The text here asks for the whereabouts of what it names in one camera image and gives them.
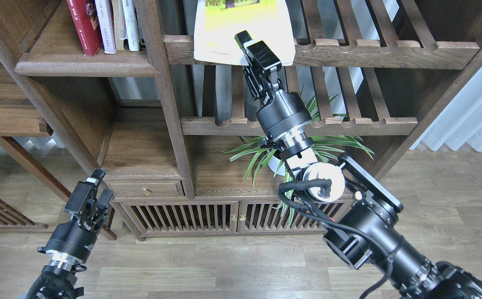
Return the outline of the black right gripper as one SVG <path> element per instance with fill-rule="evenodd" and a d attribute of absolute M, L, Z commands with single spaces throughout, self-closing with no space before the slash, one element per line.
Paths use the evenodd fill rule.
<path fill-rule="evenodd" d="M 235 34 L 248 66 L 243 75 L 252 98 L 261 107 L 256 113 L 264 135 L 269 140 L 305 140 L 305 127 L 311 116 L 296 92 L 286 92 L 277 72 L 282 63 L 263 40 L 256 42 L 247 31 Z"/>

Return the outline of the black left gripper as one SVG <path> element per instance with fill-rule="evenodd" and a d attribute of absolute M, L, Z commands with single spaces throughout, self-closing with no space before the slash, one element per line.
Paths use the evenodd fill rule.
<path fill-rule="evenodd" d="M 95 169 L 86 182 L 76 184 L 64 207 L 64 211 L 71 215 L 69 221 L 57 225 L 47 244 L 37 249 L 38 253 L 51 256 L 50 264 L 84 264 L 87 261 L 113 197 L 113 191 L 105 189 L 96 199 L 98 186 L 105 174 L 105 170 Z M 85 214 L 81 213 L 86 211 L 90 198 L 93 198 L 96 213 L 92 220 L 82 219 Z"/>

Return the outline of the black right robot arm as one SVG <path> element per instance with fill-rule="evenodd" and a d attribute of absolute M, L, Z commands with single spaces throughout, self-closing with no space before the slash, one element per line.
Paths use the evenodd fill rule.
<path fill-rule="evenodd" d="M 277 77 L 281 61 L 247 31 L 235 40 L 246 57 L 243 74 L 252 97 L 262 101 L 260 146 L 277 150 L 293 178 L 279 185 L 279 198 L 321 223 L 324 241 L 349 267 L 368 262 L 383 273 L 361 298 L 390 281 L 403 299 L 482 299 L 482 281 L 451 263 L 432 263 L 394 229 L 402 203 L 354 159 L 342 154 L 334 164 L 318 161 L 305 134 L 311 116 Z"/>

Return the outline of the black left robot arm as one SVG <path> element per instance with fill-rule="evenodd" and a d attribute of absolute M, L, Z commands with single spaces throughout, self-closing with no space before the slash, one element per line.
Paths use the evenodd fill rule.
<path fill-rule="evenodd" d="M 95 169 L 85 182 L 78 182 L 69 197 L 65 212 L 68 222 L 56 226 L 46 246 L 39 253 L 51 256 L 28 293 L 21 299 L 76 299 L 84 294 L 83 287 L 74 288 L 77 272 L 86 271 L 87 261 L 97 236 L 107 218 L 113 191 L 103 190 L 96 198 L 98 187 L 106 172 Z"/>

